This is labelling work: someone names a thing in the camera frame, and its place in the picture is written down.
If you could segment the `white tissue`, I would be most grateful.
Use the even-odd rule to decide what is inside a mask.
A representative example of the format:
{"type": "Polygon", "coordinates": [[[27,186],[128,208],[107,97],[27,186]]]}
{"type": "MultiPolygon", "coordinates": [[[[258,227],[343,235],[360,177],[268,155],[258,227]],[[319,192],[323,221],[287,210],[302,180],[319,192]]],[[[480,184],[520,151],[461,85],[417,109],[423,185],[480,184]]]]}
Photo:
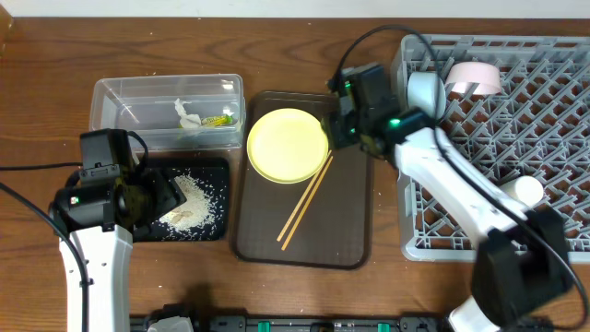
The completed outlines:
{"type": "Polygon", "coordinates": [[[185,104],[186,101],[180,99],[174,101],[174,109],[180,116],[179,126],[185,129],[200,128],[202,126],[200,116],[198,114],[189,114],[184,108],[185,104]]]}

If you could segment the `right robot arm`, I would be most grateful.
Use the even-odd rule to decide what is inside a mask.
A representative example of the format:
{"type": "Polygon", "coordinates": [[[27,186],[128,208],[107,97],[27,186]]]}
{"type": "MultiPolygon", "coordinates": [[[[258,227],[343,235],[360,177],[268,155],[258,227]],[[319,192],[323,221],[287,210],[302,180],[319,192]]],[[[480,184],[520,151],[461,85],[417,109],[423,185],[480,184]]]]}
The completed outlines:
{"type": "Polygon", "coordinates": [[[571,289],[589,307],[570,264],[561,216],[506,195],[451,144],[437,125],[444,98],[435,77],[427,107],[401,110],[384,68],[338,68],[328,87],[337,111],[322,121],[332,149],[355,144],[421,184],[451,215],[476,249],[471,295],[447,317],[453,331],[502,331],[571,289]]]}

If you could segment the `blue bowl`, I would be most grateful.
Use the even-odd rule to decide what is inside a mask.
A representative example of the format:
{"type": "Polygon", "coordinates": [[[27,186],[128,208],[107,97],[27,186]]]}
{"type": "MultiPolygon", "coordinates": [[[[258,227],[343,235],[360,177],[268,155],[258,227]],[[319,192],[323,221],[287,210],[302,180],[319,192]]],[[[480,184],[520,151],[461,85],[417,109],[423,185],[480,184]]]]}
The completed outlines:
{"type": "Polygon", "coordinates": [[[410,110],[420,109],[428,116],[443,117],[446,96],[442,80],[434,72],[414,72],[407,85],[407,103],[410,110]]]}

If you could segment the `small white green cup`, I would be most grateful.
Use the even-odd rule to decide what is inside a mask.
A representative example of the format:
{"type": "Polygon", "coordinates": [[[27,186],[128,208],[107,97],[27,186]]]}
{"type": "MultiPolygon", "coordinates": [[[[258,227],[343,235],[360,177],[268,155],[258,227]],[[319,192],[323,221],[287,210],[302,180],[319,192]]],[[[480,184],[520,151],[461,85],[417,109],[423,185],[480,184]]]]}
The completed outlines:
{"type": "Polygon", "coordinates": [[[544,196],[544,188],[539,180],[532,176],[521,176],[499,186],[512,199],[533,208],[544,196]]]}

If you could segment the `white bowl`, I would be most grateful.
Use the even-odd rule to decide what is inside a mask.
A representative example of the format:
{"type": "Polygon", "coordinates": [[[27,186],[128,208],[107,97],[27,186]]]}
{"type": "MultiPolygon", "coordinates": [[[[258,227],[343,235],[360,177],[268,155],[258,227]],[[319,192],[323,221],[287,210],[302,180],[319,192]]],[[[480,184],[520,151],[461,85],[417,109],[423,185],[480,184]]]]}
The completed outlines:
{"type": "Polygon", "coordinates": [[[453,65],[445,81],[451,91],[466,93],[473,85],[476,95],[493,95],[500,93],[502,83],[498,67],[481,62],[463,62],[453,65]]]}

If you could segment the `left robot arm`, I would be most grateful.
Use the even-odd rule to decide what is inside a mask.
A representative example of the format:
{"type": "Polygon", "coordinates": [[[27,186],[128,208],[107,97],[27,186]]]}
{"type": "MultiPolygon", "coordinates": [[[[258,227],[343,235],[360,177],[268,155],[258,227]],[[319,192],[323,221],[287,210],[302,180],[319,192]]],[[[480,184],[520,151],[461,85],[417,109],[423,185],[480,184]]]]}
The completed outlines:
{"type": "Polygon", "coordinates": [[[68,331],[129,331],[129,264],[134,231],[185,202],[170,173],[148,169],[127,179],[111,167],[91,180],[75,171],[56,193],[50,216],[65,227],[59,242],[66,277],[68,331]]]}

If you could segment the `green snack wrapper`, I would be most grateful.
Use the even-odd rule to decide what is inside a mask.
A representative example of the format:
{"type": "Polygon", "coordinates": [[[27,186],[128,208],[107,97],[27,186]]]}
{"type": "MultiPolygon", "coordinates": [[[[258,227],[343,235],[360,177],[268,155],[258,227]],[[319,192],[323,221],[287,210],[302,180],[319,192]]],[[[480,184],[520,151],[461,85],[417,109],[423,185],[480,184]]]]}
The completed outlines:
{"type": "Polygon", "coordinates": [[[230,115],[223,114],[217,116],[206,117],[201,120],[201,125],[204,127],[216,127],[223,125],[231,125],[233,118],[230,115]]]}

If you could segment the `pile of rice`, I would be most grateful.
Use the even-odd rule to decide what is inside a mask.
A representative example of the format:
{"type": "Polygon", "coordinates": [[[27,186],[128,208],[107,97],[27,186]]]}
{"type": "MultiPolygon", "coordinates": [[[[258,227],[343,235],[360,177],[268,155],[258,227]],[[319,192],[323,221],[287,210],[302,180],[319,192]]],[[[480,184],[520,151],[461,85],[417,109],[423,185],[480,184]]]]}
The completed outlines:
{"type": "Polygon", "coordinates": [[[188,174],[176,176],[174,181],[178,184],[186,201],[172,211],[191,211],[193,216],[189,220],[185,219],[178,224],[172,225],[168,222],[168,213],[163,215],[158,220],[158,224],[169,233],[165,236],[165,239],[200,241],[211,238],[216,231],[219,231],[216,211],[218,199],[207,193],[202,188],[202,184],[206,189],[211,189],[212,186],[188,174]]]}

